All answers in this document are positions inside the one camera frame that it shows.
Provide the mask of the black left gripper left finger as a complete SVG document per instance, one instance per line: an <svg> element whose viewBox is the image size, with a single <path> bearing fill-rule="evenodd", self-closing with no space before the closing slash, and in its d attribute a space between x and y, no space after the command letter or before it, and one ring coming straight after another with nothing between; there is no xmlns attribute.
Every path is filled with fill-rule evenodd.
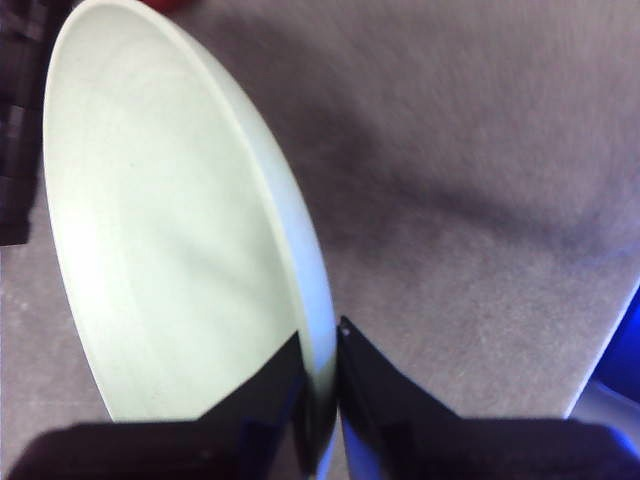
<svg viewBox="0 0 640 480"><path fill-rule="evenodd" d="M330 439L330 349L293 334L193 420L81 423L34 438L12 479L310 479Z"/></svg>

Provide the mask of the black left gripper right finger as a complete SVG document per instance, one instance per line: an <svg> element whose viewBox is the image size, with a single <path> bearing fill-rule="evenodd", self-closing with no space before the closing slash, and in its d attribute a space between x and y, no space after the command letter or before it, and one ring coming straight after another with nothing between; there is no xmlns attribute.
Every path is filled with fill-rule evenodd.
<svg viewBox="0 0 640 480"><path fill-rule="evenodd" d="M338 400L353 479L636 479L617 430L562 419L462 418L399 371L347 318Z"/></svg>

